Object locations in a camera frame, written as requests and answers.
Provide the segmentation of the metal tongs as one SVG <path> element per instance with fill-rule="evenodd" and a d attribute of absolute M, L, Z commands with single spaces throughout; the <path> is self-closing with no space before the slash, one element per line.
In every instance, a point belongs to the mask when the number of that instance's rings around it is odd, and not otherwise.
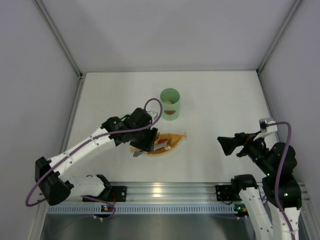
<path fill-rule="evenodd" d="M 165 147 L 167 146 L 170 146 L 169 140 L 167 141 L 167 143 L 164 143 L 161 145 L 154 144 L 154 150 L 151 152 L 146 152 L 133 147 L 130 148 L 130 152 L 133 153 L 133 157 L 139 157 L 140 155 L 156 156 L 156 155 L 161 155 L 168 152 L 169 150 L 165 150 Z"/>

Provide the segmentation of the brown food toy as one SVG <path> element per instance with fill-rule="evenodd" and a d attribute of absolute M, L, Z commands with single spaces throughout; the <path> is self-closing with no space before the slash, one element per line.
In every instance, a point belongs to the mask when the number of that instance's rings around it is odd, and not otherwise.
<path fill-rule="evenodd" d="M 164 135 L 160 135 L 157 139 L 157 141 L 155 142 L 155 145 L 162 145 L 162 144 L 166 144 L 168 142 L 168 138 Z"/>

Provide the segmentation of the orange boat-shaped woven tray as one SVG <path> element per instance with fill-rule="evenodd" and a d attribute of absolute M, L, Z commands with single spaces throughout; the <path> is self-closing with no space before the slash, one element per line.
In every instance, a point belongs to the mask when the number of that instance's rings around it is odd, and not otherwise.
<path fill-rule="evenodd" d="M 155 142 L 157 141 L 157 139 L 158 139 L 158 137 L 160 135 L 166 136 L 168 138 L 168 140 L 169 140 L 168 143 L 171 146 L 171 149 L 169 151 L 165 152 L 165 153 L 168 153 L 171 150 L 173 150 L 183 140 L 183 138 L 186 138 L 188 136 L 186 132 L 184 132 L 183 134 L 178 134 L 178 133 L 158 133 Z"/>

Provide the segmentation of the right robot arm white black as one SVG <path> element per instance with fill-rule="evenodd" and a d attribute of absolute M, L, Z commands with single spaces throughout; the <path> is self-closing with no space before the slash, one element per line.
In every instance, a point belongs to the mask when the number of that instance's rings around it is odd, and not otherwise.
<path fill-rule="evenodd" d="M 236 156 L 249 157 L 265 174 L 261 182 L 271 217 L 265 210 L 253 175 L 236 175 L 230 180 L 231 194 L 243 201 L 256 239 L 297 240 L 302 193 L 293 177 L 297 160 L 290 143 L 277 142 L 272 148 L 267 148 L 264 137 L 257 132 L 236 133 L 233 137 L 219 136 L 217 140 L 226 156 L 241 147 Z"/>

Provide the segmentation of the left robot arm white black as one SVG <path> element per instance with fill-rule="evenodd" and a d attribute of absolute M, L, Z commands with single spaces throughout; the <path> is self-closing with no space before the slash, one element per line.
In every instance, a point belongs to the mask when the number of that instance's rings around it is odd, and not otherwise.
<path fill-rule="evenodd" d="M 65 152 L 35 162 L 35 181 L 44 199 L 50 206 L 67 199 L 82 198 L 84 202 L 108 201 L 112 192 L 111 183 L 103 174 L 76 176 L 76 172 L 101 153 L 121 144 L 151 152 L 158 129 L 151 127 L 159 119 L 159 114 L 136 108 L 123 118 L 108 118 L 101 126 L 82 142 Z"/>

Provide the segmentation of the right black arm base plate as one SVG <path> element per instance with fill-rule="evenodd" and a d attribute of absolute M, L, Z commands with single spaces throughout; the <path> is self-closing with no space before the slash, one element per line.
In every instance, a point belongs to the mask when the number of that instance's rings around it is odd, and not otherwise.
<path fill-rule="evenodd" d="M 216 185 L 215 194 L 218 202 L 234 202 L 241 200 L 239 194 L 230 184 Z"/>

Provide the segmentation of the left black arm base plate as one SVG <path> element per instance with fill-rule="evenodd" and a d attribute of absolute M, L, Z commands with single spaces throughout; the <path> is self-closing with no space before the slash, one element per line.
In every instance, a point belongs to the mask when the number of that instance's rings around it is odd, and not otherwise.
<path fill-rule="evenodd" d="M 123 185 L 107 187 L 97 198 L 105 202 L 126 202 L 127 187 Z"/>

